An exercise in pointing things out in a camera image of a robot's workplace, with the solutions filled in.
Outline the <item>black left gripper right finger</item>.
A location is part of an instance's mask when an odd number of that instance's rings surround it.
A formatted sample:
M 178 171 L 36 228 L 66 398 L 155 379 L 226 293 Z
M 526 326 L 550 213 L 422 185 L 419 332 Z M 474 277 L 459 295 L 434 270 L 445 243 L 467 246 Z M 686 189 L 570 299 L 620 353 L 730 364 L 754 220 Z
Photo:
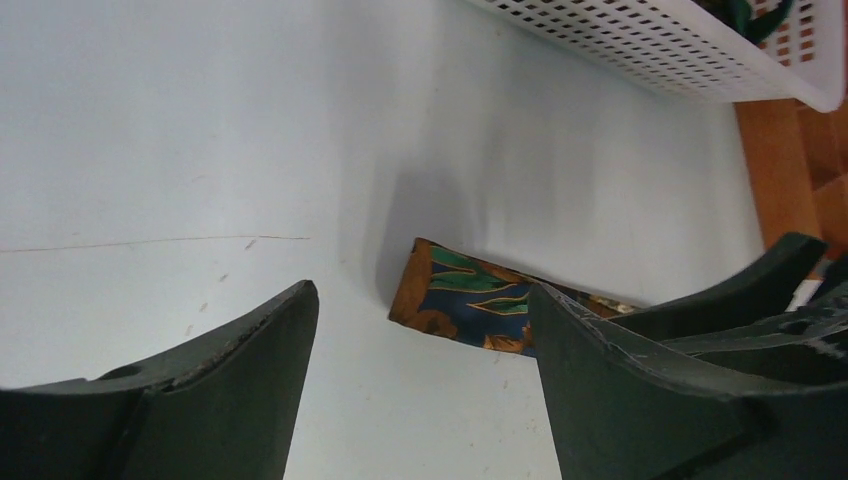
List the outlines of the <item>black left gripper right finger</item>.
M 536 358 L 566 479 L 843 479 L 847 380 L 724 368 L 530 294 Z

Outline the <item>white plastic mesh basket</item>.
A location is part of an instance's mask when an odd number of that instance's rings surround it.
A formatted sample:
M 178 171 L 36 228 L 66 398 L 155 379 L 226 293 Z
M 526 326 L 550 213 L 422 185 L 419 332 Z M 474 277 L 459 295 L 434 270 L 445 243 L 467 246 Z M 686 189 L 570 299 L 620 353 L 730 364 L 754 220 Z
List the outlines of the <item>white plastic mesh basket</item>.
M 748 1 L 755 14 L 780 1 Z M 479 1 L 477 7 L 657 92 L 738 103 L 795 99 L 837 110 L 846 95 L 842 1 L 794 1 L 754 45 L 693 1 Z

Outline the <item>dark floral patterned tie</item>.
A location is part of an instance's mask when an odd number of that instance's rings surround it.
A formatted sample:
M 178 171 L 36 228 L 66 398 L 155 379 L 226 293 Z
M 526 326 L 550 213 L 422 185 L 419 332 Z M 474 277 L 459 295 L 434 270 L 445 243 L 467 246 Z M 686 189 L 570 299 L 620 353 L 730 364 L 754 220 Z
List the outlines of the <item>dark floral patterned tie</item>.
M 466 345 L 536 356 L 529 292 L 539 277 L 418 237 L 388 319 Z

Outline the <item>orange compartment tray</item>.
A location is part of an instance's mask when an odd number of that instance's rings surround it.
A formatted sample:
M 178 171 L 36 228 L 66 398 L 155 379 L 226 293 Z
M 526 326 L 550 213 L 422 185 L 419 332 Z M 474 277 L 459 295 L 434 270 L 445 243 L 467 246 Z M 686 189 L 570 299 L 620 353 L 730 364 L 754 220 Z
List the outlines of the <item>orange compartment tray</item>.
M 847 105 L 820 113 L 797 100 L 734 105 L 763 244 L 799 232 L 847 253 Z

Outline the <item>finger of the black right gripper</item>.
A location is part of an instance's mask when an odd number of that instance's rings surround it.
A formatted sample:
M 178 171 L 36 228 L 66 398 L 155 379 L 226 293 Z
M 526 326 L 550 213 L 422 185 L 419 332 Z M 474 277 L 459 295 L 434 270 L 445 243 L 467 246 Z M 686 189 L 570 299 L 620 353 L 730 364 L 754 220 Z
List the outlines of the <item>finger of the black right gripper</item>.
M 663 345 L 724 368 L 803 385 L 847 380 L 847 284 L 777 316 Z
M 712 287 L 609 321 L 657 342 L 747 326 L 784 312 L 827 250 L 819 238 L 789 232 L 752 264 Z

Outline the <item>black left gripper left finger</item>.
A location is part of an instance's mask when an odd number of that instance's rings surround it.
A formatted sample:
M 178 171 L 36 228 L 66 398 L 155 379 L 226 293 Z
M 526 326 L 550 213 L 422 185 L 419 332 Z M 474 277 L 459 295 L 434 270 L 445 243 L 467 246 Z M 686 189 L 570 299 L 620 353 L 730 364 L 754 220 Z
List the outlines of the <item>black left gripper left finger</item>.
M 302 280 L 190 341 L 1 393 L 5 479 L 280 479 L 319 297 Z

